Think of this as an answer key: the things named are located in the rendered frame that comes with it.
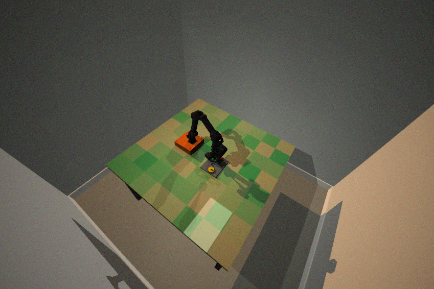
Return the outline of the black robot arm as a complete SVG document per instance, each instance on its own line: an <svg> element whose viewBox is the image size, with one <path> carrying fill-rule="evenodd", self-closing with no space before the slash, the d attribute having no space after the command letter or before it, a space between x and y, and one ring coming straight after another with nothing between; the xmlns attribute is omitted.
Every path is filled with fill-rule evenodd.
<svg viewBox="0 0 434 289"><path fill-rule="evenodd" d="M212 141L212 147L217 149L214 153L214 155L216 155L218 158L221 158L225 152L227 151L226 146L224 146L222 143L223 138L221 136L221 134L214 129L214 127L212 126L212 124L210 123L210 121L208 120L207 116L199 110L196 110L194 112L191 113L191 118L192 118L192 125L191 125L191 130L189 131L187 138L189 139L188 142L193 144L196 142L196 136L198 135L197 130L197 125L198 125L198 120L202 121L203 124L205 125L205 127L207 128L207 130L210 133L210 138ZM221 141L219 141L221 140Z"/></svg>

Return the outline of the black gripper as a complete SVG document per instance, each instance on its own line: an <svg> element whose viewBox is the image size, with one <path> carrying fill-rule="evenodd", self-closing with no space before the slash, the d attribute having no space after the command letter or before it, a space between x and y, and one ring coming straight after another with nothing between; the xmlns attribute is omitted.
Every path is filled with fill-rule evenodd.
<svg viewBox="0 0 434 289"><path fill-rule="evenodd" d="M211 147L212 147L212 146L211 146ZM205 156L208 160L210 160L210 159L212 159L212 158L215 158L215 157L217 157L216 155L214 155L214 153L215 153L216 150L217 150L217 149L215 149L215 148L212 147L211 152L207 152L207 153L205 153L204 156Z"/></svg>

